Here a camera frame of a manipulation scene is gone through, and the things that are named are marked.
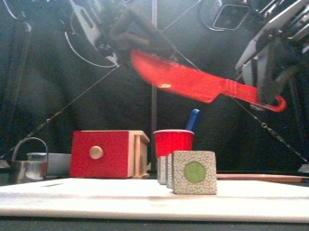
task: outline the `small silver pot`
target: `small silver pot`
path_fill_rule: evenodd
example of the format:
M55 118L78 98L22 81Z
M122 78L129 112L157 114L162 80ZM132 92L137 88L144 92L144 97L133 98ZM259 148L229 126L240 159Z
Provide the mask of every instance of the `small silver pot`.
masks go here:
M16 161L19 147L30 140L38 140L43 143L46 149L46 158L43 161ZM20 184L45 180L49 163L49 148L45 141L37 137L22 140L15 148L11 164L11 172L8 174L8 183Z

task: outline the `blue marker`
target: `blue marker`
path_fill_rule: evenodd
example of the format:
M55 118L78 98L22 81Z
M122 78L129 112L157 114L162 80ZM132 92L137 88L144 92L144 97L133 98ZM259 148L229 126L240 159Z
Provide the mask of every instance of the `blue marker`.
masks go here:
M200 110L198 109L193 109L192 111L192 115L190 115L190 120L186 126L186 130L194 132L196 131L196 126L198 123L198 115L200 115Z

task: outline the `cube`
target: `cube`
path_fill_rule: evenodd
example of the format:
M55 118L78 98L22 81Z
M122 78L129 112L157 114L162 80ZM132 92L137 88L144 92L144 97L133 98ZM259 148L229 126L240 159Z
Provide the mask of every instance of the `cube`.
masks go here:
M148 144L144 131L77 131L73 137L70 177L145 178Z

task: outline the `red knife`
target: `red knife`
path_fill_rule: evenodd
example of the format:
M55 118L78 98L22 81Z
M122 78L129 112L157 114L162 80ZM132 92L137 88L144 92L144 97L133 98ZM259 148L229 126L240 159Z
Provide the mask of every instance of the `red knife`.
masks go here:
M192 69L142 51L132 51L130 57L133 67L142 78L168 92L205 103L212 103L217 96L224 94L275 112L281 112L287 108L283 96L277 96L275 106L259 104L257 88L237 81Z

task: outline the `red plastic cup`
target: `red plastic cup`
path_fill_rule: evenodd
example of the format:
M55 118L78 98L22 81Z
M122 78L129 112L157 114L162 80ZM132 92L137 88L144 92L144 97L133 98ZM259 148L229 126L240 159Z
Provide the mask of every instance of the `red plastic cup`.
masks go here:
M166 129L154 132L156 156L168 156L174 151L190 151L194 132Z

